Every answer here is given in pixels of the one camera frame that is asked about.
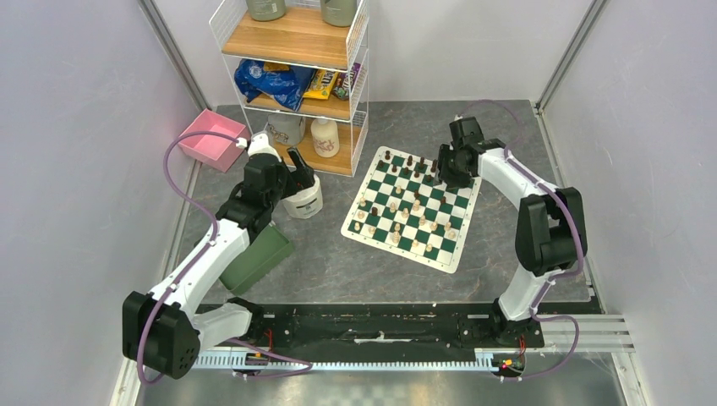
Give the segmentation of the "green white chess board mat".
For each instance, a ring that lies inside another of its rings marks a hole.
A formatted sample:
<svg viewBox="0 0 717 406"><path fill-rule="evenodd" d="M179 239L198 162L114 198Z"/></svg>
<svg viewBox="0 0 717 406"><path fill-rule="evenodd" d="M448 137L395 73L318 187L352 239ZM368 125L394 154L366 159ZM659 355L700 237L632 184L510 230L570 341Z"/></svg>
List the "green white chess board mat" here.
<svg viewBox="0 0 717 406"><path fill-rule="evenodd" d="M481 179L449 188L429 158L381 147L350 205L343 237L453 274L465 247Z"/></svg>

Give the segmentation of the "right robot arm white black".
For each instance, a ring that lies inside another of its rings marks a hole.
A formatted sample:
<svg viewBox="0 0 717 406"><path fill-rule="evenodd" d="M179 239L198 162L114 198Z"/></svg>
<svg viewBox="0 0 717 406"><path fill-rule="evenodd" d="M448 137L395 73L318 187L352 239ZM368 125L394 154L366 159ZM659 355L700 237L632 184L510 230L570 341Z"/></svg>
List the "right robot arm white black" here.
<svg viewBox="0 0 717 406"><path fill-rule="evenodd" d="M439 180L466 188L474 180L496 187L517 209L518 268L494 301L487 337L512 346L534 331L539 304L552 285L587 254L583 200L573 187L559 188L523 165L497 139L487 140L476 118L456 117L452 141L439 148Z"/></svg>

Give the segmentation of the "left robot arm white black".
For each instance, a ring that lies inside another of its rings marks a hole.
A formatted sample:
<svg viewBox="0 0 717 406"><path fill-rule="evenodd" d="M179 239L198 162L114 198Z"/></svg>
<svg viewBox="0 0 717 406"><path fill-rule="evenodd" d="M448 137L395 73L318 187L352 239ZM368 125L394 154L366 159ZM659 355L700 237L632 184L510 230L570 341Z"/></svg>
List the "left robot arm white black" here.
<svg viewBox="0 0 717 406"><path fill-rule="evenodd" d="M244 179L217 213L210 215L205 237L183 262L150 292L130 293L122 308L123 356L179 379L201 352L233 338L245 345L259 343L265 323L257 307L231 299L205 313L197 309L221 274L270 224L277 205L316 184L315 171L297 148L288 149L288 167L271 148L249 153Z"/></svg>

